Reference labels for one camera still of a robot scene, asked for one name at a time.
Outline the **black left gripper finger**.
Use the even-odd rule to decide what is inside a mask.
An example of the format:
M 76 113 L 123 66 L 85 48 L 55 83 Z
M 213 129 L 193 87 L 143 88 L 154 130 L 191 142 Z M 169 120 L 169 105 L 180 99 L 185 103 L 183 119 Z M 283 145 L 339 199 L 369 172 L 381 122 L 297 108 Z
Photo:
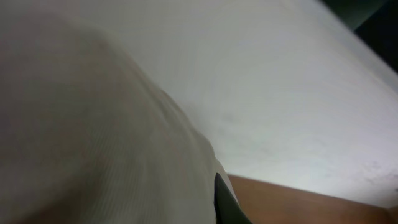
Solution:
M 219 173 L 215 175 L 214 208 L 217 224 L 252 224 L 240 209 Z

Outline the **beige khaki shorts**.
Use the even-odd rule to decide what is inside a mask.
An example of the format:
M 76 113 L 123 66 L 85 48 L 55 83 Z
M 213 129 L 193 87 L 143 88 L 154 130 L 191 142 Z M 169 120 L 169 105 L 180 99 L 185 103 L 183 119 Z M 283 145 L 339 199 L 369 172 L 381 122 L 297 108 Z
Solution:
M 2 223 L 216 223 L 216 173 L 235 198 L 207 138 L 101 34 L 1 11 Z

